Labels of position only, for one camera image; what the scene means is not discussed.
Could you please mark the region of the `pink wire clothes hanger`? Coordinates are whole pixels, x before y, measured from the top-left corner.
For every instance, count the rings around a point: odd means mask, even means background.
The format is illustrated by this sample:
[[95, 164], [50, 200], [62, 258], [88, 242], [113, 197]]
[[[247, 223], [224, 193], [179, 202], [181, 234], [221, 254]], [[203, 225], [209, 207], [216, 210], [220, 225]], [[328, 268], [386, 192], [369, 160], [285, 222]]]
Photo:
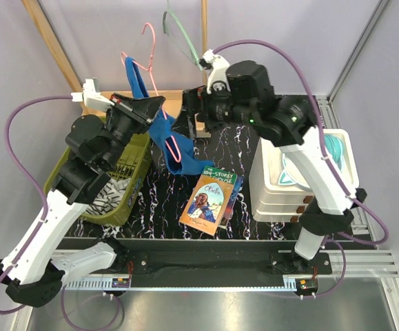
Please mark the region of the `pink wire clothes hanger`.
[[[149, 22], [146, 22], [141, 34], [144, 34], [147, 29], [149, 29], [152, 33], [152, 48], [150, 51], [148, 65], [147, 65], [147, 67], [145, 67], [145, 66], [142, 66], [139, 62], [134, 61], [134, 63], [139, 68], [148, 72], [148, 74], [150, 76], [151, 83], [152, 83], [153, 91], [155, 92], [156, 96], [159, 96], [158, 89], [156, 87], [156, 83], [155, 83], [154, 75], [153, 75], [153, 61], [154, 61], [154, 53], [155, 53], [155, 48], [156, 48], [156, 33], [155, 33], [153, 25]], [[178, 143], [172, 135], [170, 136], [170, 139], [172, 140], [172, 144], [174, 147], [172, 148], [168, 142], [166, 142], [165, 144], [168, 147], [168, 150], [169, 150], [170, 154], [172, 155], [173, 159], [175, 160], [175, 162], [180, 163], [182, 160], [182, 156], [181, 156], [181, 151], [179, 149]]]

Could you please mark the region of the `blue tank top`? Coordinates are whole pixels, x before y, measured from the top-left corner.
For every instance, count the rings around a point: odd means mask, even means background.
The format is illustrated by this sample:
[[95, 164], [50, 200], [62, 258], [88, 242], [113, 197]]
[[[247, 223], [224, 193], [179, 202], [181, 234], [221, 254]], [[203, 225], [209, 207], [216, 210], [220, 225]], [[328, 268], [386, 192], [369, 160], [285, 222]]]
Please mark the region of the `blue tank top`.
[[[126, 57], [124, 64], [127, 80], [131, 87], [133, 97], [135, 99], [149, 97], [149, 93], [142, 80], [139, 67], [134, 63], [133, 58]], [[200, 160], [195, 157], [194, 142], [191, 139], [172, 131], [172, 124], [174, 122], [174, 117], [171, 117], [170, 115], [164, 117], [163, 111], [160, 109], [154, 119], [153, 124], [148, 130], [150, 138], [163, 152], [168, 171], [172, 174], [198, 175], [203, 172], [203, 169], [206, 166], [213, 167], [213, 161]], [[171, 135], [176, 139], [181, 151], [182, 160], [180, 163], [175, 162], [165, 144], [168, 142], [172, 148], [174, 147], [172, 140], [170, 139]]]

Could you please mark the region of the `mint green clothes hanger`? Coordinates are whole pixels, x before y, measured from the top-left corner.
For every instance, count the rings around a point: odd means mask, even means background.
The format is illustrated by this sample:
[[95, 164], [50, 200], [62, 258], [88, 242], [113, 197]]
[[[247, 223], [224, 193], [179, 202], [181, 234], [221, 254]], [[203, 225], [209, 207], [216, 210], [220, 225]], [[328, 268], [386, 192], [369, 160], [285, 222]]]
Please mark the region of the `mint green clothes hanger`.
[[166, 1], [166, 9], [162, 16], [162, 26], [164, 35], [178, 48], [178, 50], [201, 72], [202, 65], [199, 63], [199, 56], [190, 36], [184, 29], [181, 20], [177, 17], [170, 5]]

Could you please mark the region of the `striped black white tank top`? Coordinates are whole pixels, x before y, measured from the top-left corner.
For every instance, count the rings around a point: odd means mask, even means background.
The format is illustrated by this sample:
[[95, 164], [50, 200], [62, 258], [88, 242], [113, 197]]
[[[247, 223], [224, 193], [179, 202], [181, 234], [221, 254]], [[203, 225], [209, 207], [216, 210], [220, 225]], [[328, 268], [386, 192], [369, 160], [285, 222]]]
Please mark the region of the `striped black white tank top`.
[[85, 212], [90, 215], [101, 216], [113, 211], [119, 206], [130, 181], [131, 178], [110, 179]]

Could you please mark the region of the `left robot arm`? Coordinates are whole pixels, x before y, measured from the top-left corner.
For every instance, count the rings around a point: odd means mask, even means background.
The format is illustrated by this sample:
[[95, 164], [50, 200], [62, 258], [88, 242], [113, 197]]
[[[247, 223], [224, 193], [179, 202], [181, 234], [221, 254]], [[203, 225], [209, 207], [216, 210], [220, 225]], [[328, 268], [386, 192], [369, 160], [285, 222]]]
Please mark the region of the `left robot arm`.
[[0, 259], [0, 285], [18, 308], [40, 308], [67, 284], [98, 270], [125, 272], [127, 248], [102, 239], [63, 260], [52, 254], [69, 227], [87, 210], [110, 180], [110, 173], [135, 134], [146, 133], [165, 102], [162, 96], [110, 98], [86, 92], [68, 100], [93, 102], [106, 113], [79, 117], [65, 141], [71, 157], [61, 166], [50, 191], [41, 192], [41, 210], [22, 240]]

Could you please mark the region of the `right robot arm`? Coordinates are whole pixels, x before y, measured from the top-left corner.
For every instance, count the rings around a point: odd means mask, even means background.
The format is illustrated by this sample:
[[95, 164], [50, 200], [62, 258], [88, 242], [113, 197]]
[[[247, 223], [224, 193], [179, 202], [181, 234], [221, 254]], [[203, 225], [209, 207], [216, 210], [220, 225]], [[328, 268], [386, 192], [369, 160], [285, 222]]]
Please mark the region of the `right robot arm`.
[[352, 209], [367, 197], [365, 189], [346, 184], [338, 167], [329, 166], [312, 96], [277, 97], [265, 66], [252, 60], [231, 65], [218, 56], [201, 58], [199, 65], [209, 70], [207, 84], [183, 91], [181, 112], [190, 132], [196, 132], [196, 121], [208, 132], [225, 124], [250, 125], [291, 159], [312, 189], [314, 198], [300, 216], [302, 229], [291, 256], [295, 271], [309, 272], [326, 236], [350, 226]]

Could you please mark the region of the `olive green plastic basket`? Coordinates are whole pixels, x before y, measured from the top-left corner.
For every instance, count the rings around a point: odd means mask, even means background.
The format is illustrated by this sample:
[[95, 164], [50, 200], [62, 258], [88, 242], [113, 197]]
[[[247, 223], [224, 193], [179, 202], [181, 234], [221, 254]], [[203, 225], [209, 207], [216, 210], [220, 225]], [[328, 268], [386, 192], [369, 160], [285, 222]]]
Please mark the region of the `olive green plastic basket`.
[[79, 117], [44, 192], [58, 190], [67, 204], [86, 204], [82, 217], [88, 222], [123, 225], [150, 166], [151, 121], [117, 111]]

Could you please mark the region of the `blue storey treehouse book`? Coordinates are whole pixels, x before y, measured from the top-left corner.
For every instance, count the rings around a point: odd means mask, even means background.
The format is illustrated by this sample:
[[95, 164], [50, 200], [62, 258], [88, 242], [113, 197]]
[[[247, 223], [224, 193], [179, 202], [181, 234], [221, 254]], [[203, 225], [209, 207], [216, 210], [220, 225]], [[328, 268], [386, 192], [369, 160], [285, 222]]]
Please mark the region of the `blue storey treehouse book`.
[[218, 179], [220, 181], [224, 181], [225, 183], [233, 185], [233, 190], [225, 207], [225, 212], [223, 213], [223, 216], [220, 218], [220, 223], [218, 225], [220, 228], [226, 228], [227, 224], [229, 223], [229, 220], [233, 216], [233, 209], [236, 203], [236, 198], [242, 187], [244, 178], [242, 176], [234, 174], [233, 172], [228, 172], [210, 166], [207, 166], [204, 169], [203, 174], [213, 179]]

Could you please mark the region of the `orange Othello book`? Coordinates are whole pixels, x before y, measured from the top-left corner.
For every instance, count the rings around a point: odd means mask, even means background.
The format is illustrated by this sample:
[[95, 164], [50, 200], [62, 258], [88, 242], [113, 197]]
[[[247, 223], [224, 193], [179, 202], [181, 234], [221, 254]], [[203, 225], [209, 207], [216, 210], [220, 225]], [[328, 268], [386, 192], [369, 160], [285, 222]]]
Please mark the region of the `orange Othello book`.
[[214, 236], [233, 188], [233, 179], [216, 179], [202, 174], [179, 218], [179, 223]]

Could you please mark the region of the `white drawer storage box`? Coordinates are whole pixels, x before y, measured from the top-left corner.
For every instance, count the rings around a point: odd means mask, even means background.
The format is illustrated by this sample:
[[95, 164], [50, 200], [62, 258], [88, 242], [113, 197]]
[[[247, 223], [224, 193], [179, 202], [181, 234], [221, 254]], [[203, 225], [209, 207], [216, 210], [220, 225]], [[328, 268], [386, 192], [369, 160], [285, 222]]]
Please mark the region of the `white drawer storage box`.
[[[348, 133], [325, 129], [325, 145], [349, 188], [359, 186]], [[279, 148], [260, 138], [249, 174], [251, 211], [259, 222], [297, 222], [314, 196], [297, 167]]]

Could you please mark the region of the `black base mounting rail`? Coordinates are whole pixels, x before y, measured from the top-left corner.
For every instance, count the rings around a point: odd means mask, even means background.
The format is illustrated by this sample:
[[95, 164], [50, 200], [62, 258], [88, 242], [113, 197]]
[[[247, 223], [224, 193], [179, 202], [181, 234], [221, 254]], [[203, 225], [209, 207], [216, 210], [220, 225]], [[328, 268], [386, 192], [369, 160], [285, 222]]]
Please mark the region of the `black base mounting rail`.
[[329, 255], [311, 261], [284, 241], [120, 239], [127, 266], [96, 267], [75, 276], [70, 288], [153, 291], [292, 292], [298, 278], [329, 276]]

